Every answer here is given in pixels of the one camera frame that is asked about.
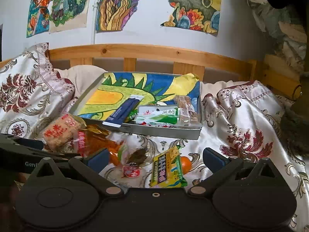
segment white pipe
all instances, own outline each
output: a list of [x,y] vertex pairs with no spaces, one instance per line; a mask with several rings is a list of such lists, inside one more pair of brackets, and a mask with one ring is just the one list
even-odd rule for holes
[[98,14],[98,4],[100,0],[95,0],[93,5],[93,17],[92,17],[92,32],[91,32],[91,44],[95,44],[95,26],[96,26],[96,19]]

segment white wall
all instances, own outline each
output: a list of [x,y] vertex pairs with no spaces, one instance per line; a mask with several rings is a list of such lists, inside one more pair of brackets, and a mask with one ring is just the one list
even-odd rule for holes
[[[91,43],[92,5],[90,0],[86,28],[49,34],[48,32],[26,38],[30,0],[0,0],[0,24],[3,23],[2,58],[18,55],[26,47],[49,42],[50,49]],[[245,0],[222,0],[219,34],[212,35],[162,27],[173,8],[168,0],[140,0],[137,12],[121,32],[101,32],[96,44],[133,43],[157,44],[212,52],[240,60],[262,60],[269,45],[255,25],[251,10]]]

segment wooden bed frame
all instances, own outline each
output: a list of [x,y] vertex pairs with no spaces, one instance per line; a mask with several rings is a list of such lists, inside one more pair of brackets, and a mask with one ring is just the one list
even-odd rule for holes
[[[49,50],[49,58],[70,60],[70,66],[92,65],[94,58],[123,58],[123,70],[135,71],[137,58],[172,61],[174,74],[196,74],[203,81],[205,67],[233,72],[239,75],[239,81],[259,80],[266,86],[292,99],[300,94],[299,81],[290,79],[256,60],[248,62],[207,52],[180,49],[167,46],[142,44],[94,44]],[[0,62],[0,68],[9,60]]]

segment torn painting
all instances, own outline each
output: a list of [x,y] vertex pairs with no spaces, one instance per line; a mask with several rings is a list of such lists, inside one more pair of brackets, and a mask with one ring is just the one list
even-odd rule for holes
[[168,1],[174,11],[162,26],[218,34],[221,0]]
[[121,31],[137,10],[139,0],[100,0],[96,30]]
[[48,4],[52,0],[31,0],[27,23],[27,37],[49,30]]
[[54,0],[49,32],[86,27],[88,7],[89,0]]

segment colorful drawing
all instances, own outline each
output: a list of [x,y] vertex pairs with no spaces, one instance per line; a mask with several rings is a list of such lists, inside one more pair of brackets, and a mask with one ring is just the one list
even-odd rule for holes
[[48,4],[52,0],[31,0],[28,14],[27,37],[49,30]]
[[86,27],[89,0],[54,0],[50,32]]
[[137,10],[139,0],[100,0],[97,31],[121,31]]
[[[192,74],[179,77],[151,73],[114,72],[105,73],[102,84],[78,113],[83,118],[105,120],[131,94],[143,95],[140,105],[175,104],[175,95],[188,95],[196,102],[200,94],[200,83]],[[137,111],[131,112],[133,119]]]
[[162,26],[218,34],[221,0],[168,1],[174,7],[174,12]]

